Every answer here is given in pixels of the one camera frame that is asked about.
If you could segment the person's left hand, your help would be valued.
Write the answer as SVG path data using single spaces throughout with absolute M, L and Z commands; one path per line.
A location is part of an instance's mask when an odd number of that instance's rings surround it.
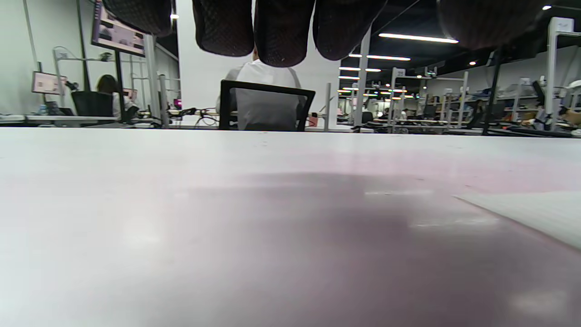
M 509 44 L 534 29 L 553 0 L 102 0 L 123 25 L 165 39 L 177 35 L 222 57 L 254 50 L 275 68 L 307 57 L 308 44 L 322 58 L 341 61 L 361 47 L 367 33 L 425 30 L 467 50 Z

